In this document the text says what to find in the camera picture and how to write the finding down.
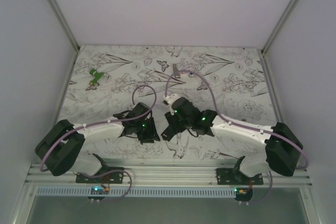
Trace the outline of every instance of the metal frame edge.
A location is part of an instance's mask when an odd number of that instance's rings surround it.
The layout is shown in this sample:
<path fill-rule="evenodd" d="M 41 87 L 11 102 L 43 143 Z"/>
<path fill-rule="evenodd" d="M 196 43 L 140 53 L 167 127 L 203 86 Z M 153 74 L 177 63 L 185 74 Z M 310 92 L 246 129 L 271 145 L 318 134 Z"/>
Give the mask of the metal frame edge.
<path fill-rule="evenodd" d="M 66 94 L 67 94 L 67 91 L 68 91 L 68 87 L 70 85 L 70 79 L 72 77 L 72 73 L 74 71 L 78 55 L 79 55 L 79 51 L 76 51 L 74 53 L 73 57 L 72 57 L 71 64 L 70 64 L 71 67 L 69 68 L 68 73 L 66 75 L 66 79 L 63 83 L 63 87 L 62 87 L 62 90 L 61 90 L 61 96 L 59 97 L 59 100 L 58 100 L 57 105 L 56 105 L 56 114 L 53 118 L 53 124 L 56 124 L 56 122 L 58 121 L 60 111 L 62 109 L 64 100 L 65 100 L 65 97 L 66 97 Z"/>
<path fill-rule="evenodd" d="M 293 12 L 294 8 L 298 4 L 299 0 L 290 0 L 286 9 L 284 10 L 282 16 L 280 17 L 279 21 L 277 22 L 274 30 L 272 31 L 271 35 L 267 39 L 264 48 L 262 49 L 262 56 L 265 57 L 267 51 L 271 47 L 273 41 L 276 39 L 277 35 L 283 28 L 284 24 L 286 23 L 287 19 L 289 18 L 290 14 Z"/>
<path fill-rule="evenodd" d="M 74 34 L 72 33 L 68 22 L 66 21 L 61 9 L 59 8 L 59 5 L 57 4 L 56 0 L 47 0 L 50 4 L 51 9 L 54 11 L 58 21 L 60 22 L 61 27 L 63 28 L 66 36 L 68 37 L 71 45 L 73 48 L 78 52 L 79 50 L 79 45 L 76 42 L 76 39 L 74 37 Z"/>
<path fill-rule="evenodd" d="M 26 224 L 34 204 L 38 186 L 31 183 L 24 185 L 20 193 L 19 200 L 15 207 L 15 212 L 12 218 L 12 224 Z"/>
<path fill-rule="evenodd" d="M 269 92 L 269 96 L 273 105 L 273 110 L 276 116 L 276 119 L 278 120 L 278 122 L 283 122 L 284 118 L 281 114 L 281 106 L 279 103 L 279 99 L 277 96 L 277 92 L 274 86 L 274 82 L 273 82 L 273 78 L 270 72 L 270 69 L 268 67 L 267 61 L 266 59 L 262 56 L 261 52 L 259 52 L 259 58 L 260 58 L 260 63 L 261 63 L 261 67 L 262 70 L 264 72 L 265 75 L 265 80 L 266 80 L 266 85 L 268 88 L 268 92 Z"/>

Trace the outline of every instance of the white ceiling panel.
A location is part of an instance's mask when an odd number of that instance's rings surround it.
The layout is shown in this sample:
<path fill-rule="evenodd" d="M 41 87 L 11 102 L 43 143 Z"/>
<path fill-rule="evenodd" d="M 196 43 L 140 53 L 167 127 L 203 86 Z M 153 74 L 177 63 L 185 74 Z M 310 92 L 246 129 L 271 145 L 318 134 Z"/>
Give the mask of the white ceiling panel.
<path fill-rule="evenodd" d="M 290 0 L 57 0 L 78 43 L 262 48 Z"/>

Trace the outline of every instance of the lavender cable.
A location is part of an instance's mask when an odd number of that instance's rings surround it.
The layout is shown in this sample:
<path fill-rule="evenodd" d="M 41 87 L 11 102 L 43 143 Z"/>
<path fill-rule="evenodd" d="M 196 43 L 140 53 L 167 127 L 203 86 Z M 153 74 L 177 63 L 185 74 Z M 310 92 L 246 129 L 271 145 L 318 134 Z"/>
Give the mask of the lavender cable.
<path fill-rule="evenodd" d="M 156 104 L 156 99 L 157 99 L 157 95 L 156 95 L 156 91 L 149 85 L 140 85 L 138 86 L 134 91 L 133 91 L 133 94 L 132 94 L 132 101 L 134 101 L 134 94 L 135 94 L 135 91 L 140 88 L 140 87 L 147 87 L 147 88 L 150 88 L 153 92 L 154 92 L 154 102 L 152 104 L 152 106 L 146 111 L 144 112 L 143 114 L 141 115 L 138 115 L 138 116 L 135 116 L 133 118 L 126 118 L 126 119 L 115 119 L 115 120 L 103 120 L 103 121 L 100 121 L 100 122 L 95 122 L 95 123 L 89 123 L 87 124 L 85 127 L 84 126 L 80 126 L 78 128 L 75 128 L 71 131 L 68 131 L 67 133 L 65 133 L 63 136 L 61 136 L 52 146 L 51 148 L 47 151 L 46 155 L 43 157 L 42 159 L 42 162 L 40 164 L 40 171 L 41 172 L 46 172 L 48 169 L 43 169 L 43 166 L 47 160 L 47 158 L 49 157 L 49 155 L 53 152 L 53 150 L 55 149 L 55 147 L 62 141 L 64 140 L 67 136 L 71 135 L 72 133 L 76 132 L 76 131 L 79 131 L 79 130 L 82 130 L 84 128 L 89 128 L 89 127 L 93 127 L 93 126 L 97 126 L 97 125 L 101 125 L 101 124 L 108 124 L 108 123 L 116 123 L 116 122 L 127 122 L 127 121 L 132 121 L 132 120 L 136 120 L 136 119 L 139 119 L 141 117 L 143 117 L 144 115 L 147 115 L 148 113 L 151 112 L 151 110 L 154 108 L 155 104 Z"/>
<path fill-rule="evenodd" d="M 270 183 L 269 183 L 269 187 L 268 187 L 268 190 L 266 192 L 266 194 L 263 196 L 263 198 L 259 199 L 259 200 L 255 200 L 255 201 L 249 201 L 248 203 L 249 204 L 256 204 L 256 203 L 260 203 L 262 201 L 264 201 L 265 199 L 268 198 L 268 196 L 270 195 L 270 192 L 272 190 L 272 187 L 273 187 L 273 176 L 272 176 L 272 173 L 269 172 L 269 178 L 270 178 Z"/>
<path fill-rule="evenodd" d="M 186 70 L 186 69 L 182 69 L 182 70 L 179 70 L 178 73 L 190 73 L 191 71 L 189 70 Z M 167 82 L 166 82 L 166 88 L 165 88 L 165 97 L 167 96 L 167 92 L 168 92 L 168 84 L 169 84 L 169 81 L 170 79 L 173 77 L 173 75 L 175 75 L 176 73 L 173 73 L 171 74 L 168 79 L 167 79 Z M 226 118 L 225 115 L 221 114 L 218 107 L 217 107 L 217 103 L 216 103 L 216 99 L 215 99 L 215 95 L 214 95 L 214 92 L 212 91 L 211 87 L 210 87 L 210 84 L 207 82 L 207 80 L 201 76 L 199 73 L 195 73 L 193 72 L 193 74 L 197 77 L 199 77 L 205 84 L 206 86 L 208 87 L 209 91 L 210 91 L 210 94 L 211 94 L 211 97 L 212 97 L 212 100 L 214 102 L 214 107 L 215 107 L 215 110 L 218 114 L 218 116 L 224 120 L 224 122 L 229 122 L 230 121 L 230 118 Z M 238 127 L 241 127 L 241 128 L 244 128 L 244 129 L 247 129 L 247 130 L 252 130 L 252 131 L 256 131 L 256 132 L 260 132 L 260 129 L 258 128 L 255 128 L 255 127 L 251 127 L 251 126 L 246 126 L 246 125 L 243 125 L 243 124 L 240 124 L 240 123 L 235 123 L 235 122 L 232 122 L 232 125 L 235 125 L 235 126 L 238 126 Z M 291 146 L 293 146 L 296 150 L 298 150 L 302 156 L 304 156 L 305 160 L 306 160 L 306 164 L 303 166 L 303 167 L 297 167 L 297 169 L 306 169 L 308 166 L 309 166 L 309 159 L 306 155 L 306 153 L 300 148 L 298 147 L 295 143 L 293 143 L 291 140 L 287 139 L 286 137 L 284 136 L 281 136 L 275 132 L 272 132 L 272 131 L 266 131 L 264 130 L 264 133 L 266 134 L 270 134 L 272 136 L 275 136 L 277 138 L 280 138 L 281 140 L 285 141 L 286 143 L 290 144 Z"/>
<path fill-rule="evenodd" d="M 130 185 L 127 188 L 127 190 L 121 196 L 116 197 L 116 198 L 111 199 L 111 200 L 104 200 L 104 202 L 111 202 L 111 201 L 117 201 L 117 200 L 120 200 L 120 199 L 124 198 L 130 192 L 130 190 L 132 188 L 133 181 L 132 181 L 131 175 L 128 172 L 126 172 L 125 170 L 118 170 L 117 169 L 117 170 L 111 170 L 109 172 L 106 172 L 106 173 L 103 173 L 103 174 L 100 174 L 100 175 L 96 175 L 96 176 L 91 176 L 91 175 L 87 175 L 87 174 L 83 174 L 83 173 L 82 173 L 82 175 L 84 175 L 88 178 L 99 178 L 99 177 L 104 177 L 104 176 L 107 176 L 111 173 L 117 173 L 117 172 L 125 173 L 130 178 Z"/>

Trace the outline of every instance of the black bracket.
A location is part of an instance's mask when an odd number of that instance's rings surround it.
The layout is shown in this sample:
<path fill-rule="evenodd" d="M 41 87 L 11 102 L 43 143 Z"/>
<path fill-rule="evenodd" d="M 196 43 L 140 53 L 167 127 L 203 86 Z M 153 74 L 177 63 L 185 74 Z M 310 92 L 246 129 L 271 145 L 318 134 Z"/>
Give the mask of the black bracket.
<path fill-rule="evenodd" d="M 123 167 L 106 167 L 104 170 L 105 172 L 109 172 L 111 170 L 124 170 Z M 123 172 L 115 172 L 110 173 L 109 175 L 102 176 L 99 178 L 88 178 L 82 174 L 78 174 L 76 177 L 76 183 L 79 184 L 100 184 L 101 181 L 106 178 L 107 176 L 110 176 L 109 181 L 104 180 L 104 184 L 122 184 L 123 180 Z"/>
<path fill-rule="evenodd" d="M 264 181 L 262 179 L 262 174 L 257 174 L 256 176 L 240 177 L 239 180 L 236 179 L 233 168 L 218 168 L 216 169 L 216 178 L 218 185 L 244 185 L 248 186 L 250 179 L 253 185 L 263 185 Z"/>

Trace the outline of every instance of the green toy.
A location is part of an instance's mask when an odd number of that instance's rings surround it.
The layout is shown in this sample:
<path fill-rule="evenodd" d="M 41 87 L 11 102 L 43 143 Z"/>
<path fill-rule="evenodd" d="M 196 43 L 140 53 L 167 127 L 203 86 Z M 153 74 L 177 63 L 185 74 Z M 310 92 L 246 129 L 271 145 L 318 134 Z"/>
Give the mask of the green toy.
<path fill-rule="evenodd" d="M 103 76 L 107 77 L 107 79 L 110 78 L 110 76 L 107 73 L 99 73 L 96 69 L 92 68 L 90 70 L 90 75 L 94 77 L 92 81 L 89 82 L 90 86 L 99 86 L 99 83 L 97 82 L 100 78 Z"/>

